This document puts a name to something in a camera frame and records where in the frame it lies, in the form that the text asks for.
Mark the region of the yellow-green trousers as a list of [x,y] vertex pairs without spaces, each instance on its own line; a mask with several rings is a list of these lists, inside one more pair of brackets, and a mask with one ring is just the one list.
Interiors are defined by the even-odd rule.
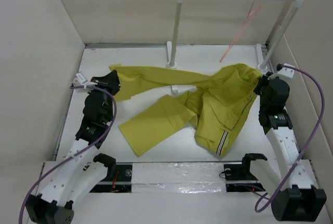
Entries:
[[200,146],[224,157],[240,134],[256,99],[254,89],[262,73],[237,63],[211,75],[162,67],[111,65],[120,81],[117,101],[160,87],[195,86],[179,96],[165,95],[152,106],[120,125],[137,156],[143,155],[186,124],[196,129]]

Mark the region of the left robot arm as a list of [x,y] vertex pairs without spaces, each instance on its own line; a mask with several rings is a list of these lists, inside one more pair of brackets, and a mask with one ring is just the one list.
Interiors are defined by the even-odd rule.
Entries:
[[28,212],[33,223],[71,223],[76,207],[90,190],[115,177],[115,158],[101,153],[100,148],[116,119],[114,97],[120,88],[116,70],[90,81],[76,74],[71,89],[88,91],[81,125],[65,159],[35,185],[52,175],[50,182],[37,195],[28,192],[23,201],[21,210]]

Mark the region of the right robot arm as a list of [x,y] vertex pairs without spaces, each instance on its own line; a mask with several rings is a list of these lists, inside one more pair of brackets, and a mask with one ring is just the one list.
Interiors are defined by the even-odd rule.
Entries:
[[246,179],[254,177],[269,197],[273,216],[278,221],[314,222],[326,203],[323,189],[318,189],[301,163],[291,119],[285,110],[290,87],[283,75],[263,75],[254,89],[260,97],[259,122],[273,148],[279,173],[263,154],[248,153],[240,172]]

